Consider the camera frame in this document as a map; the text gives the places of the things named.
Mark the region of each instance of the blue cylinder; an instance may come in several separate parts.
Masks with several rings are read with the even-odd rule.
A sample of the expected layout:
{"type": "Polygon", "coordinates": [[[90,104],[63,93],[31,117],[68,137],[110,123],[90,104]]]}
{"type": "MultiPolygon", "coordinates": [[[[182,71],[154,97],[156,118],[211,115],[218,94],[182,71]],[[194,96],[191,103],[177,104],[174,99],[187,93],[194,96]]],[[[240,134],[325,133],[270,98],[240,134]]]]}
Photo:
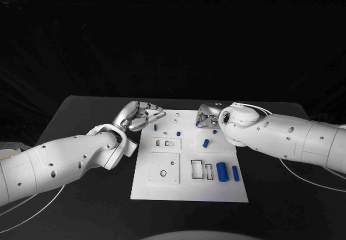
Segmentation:
{"type": "Polygon", "coordinates": [[[208,147],[208,144],[210,144],[210,140],[207,139],[207,140],[204,141],[204,148],[208,147]]]}
{"type": "Polygon", "coordinates": [[[234,175],[234,180],[236,180],[237,182],[240,182],[240,176],[239,176],[237,166],[233,166],[233,175],[234,175]]]}
{"type": "Polygon", "coordinates": [[[217,169],[218,169],[218,180],[221,182],[227,182],[230,180],[227,164],[224,162],[217,163],[217,169]]]}

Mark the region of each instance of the white board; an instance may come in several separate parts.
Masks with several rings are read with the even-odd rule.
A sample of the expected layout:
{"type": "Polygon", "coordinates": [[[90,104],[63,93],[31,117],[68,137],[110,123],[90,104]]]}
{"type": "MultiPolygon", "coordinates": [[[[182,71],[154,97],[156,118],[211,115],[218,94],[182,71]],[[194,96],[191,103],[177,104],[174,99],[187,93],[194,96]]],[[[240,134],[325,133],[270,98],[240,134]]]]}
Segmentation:
{"type": "Polygon", "coordinates": [[[249,203],[237,148],[230,145],[223,130],[217,129],[217,134],[214,134],[214,129],[197,127],[197,110],[165,111],[166,117],[142,130],[132,199],[249,203]],[[181,139],[181,149],[172,148],[171,150],[169,147],[168,150],[158,149],[154,146],[156,144],[154,138],[181,139]],[[204,147],[205,139],[210,139],[207,148],[204,147]],[[174,166],[166,164],[175,156],[158,157],[154,156],[158,155],[156,153],[179,154],[179,174],[177,168],[172,168],[175,176],[179,177],[178,184],[174,184],[172,180],[164,180],[169,175],[159,176],[165,168],[166,174],[171,173],[174,166]],[[211,164],[213,180],[208,180],[207,174],[204,174],[204,179],[192,178],[192,160],[203,160],[204,173],[207,173],[207,164],[211,164]],[[217,170],[220,162],[226,162],[227,165],[230,178],[227,182],[220,182],[217,170]],[[240,181],[236,181],[233,166],[239,168],[240,181]],[[155,182],[149,182],[152,176],[156,177],[155,182]]]}

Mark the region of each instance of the black background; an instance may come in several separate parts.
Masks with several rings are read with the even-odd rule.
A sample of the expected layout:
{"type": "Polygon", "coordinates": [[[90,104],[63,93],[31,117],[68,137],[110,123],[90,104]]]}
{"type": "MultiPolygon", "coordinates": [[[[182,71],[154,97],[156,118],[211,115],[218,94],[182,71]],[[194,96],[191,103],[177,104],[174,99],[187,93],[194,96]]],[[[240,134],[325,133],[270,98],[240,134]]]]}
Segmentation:
{"type": "MultiPolygon", "coordinates": [[[[38,145],[84,135],[96,125],[110,123],[133,98],[71,96],[47,127],[38,145]]],[[[207,100],[142,99],[165,109],[197,110],[207,100]]],[[[277,114],[309,116],[293,103],[246,102],[277,114]]],[[[126,132],[139,143],[141,132],[126,132]]],[[[123,157],[113,170],[92,169],[70,183],[51,206],[0,239],[141,240],[184,230],[240,233],[266,240],[344,240],[346,194],[302,181],[280,160],[249,147],[237,148],[250,203],[132,200],[139,150],[123,157]]],[[[345,189],[345,180],[321,166],[286,161],[292,170],[318,184],[345,189]]],[[[41,193],[14,210],[0,230],[28,219],[48,204],[58,189],[41,193]]],[[[19,201],[0,208],[4,212],[19,201]]]]}
{"type": "Polygon", "coordinates": [[[293,102],[342,124],[345,10],[322,0],[8,1],[0,120],[44,130],[81,95],[293,102]]]}

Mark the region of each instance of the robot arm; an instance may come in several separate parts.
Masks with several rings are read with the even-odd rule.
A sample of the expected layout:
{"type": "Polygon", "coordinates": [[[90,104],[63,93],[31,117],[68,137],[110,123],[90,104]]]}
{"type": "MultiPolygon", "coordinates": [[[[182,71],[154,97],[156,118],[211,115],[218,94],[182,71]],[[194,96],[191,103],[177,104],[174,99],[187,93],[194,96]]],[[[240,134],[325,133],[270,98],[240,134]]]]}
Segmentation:
{"type": "MultiPolygon", "coordinates": [[[[262,116],[237,102],[217,113],[210,113],[205,106],[201,111],[204,113],[200,112],[198,117],[213,115],[218,119],[226,139],[233,145],[249,146],[276,158],[316,164],[346,174],[345,129],[293,116],[262,116]]],[[[213,127],[204,122],[197,126],[213,127]]]]}
{"type": "Polygon", "coordinates": [[[96,126],[87,135],[54,140],[0,159],[0,206],[70,184],[92,168],[112,170],[123,155],[130,157],[138,148],[126,130],[141,131],[165,116],[156,105],[132,101],[113,124],[96,126]],[[159,113],[149,116],[146,109],[159,113]]]}

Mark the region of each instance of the small blue object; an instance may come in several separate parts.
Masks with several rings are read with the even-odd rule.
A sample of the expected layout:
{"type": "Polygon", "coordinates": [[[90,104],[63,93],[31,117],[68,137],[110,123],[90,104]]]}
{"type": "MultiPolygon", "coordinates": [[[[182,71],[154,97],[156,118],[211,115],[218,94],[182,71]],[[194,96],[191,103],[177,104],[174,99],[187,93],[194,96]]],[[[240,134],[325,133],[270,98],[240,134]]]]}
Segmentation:
{"type": "Polygon", "coordinates": [[[210,144],[210,140],[207,139],[207,140],[204,141],[204,148],[208,147],[208,144],[210,144]]]}
{"type": "Polygon", "coordinates": [[[237,166],[233,166],[233,175],[234,175],[234,180],[236,180],[237,182],[240,182],[240,176],[239,176],[237,166]]]}
{"type": "Polygon", "coordinates": [[[227,164],[224,162],[217,163],[217,169],[218,169],[218,180],[221,182],[227,182],[230,180],[227,164]]]}

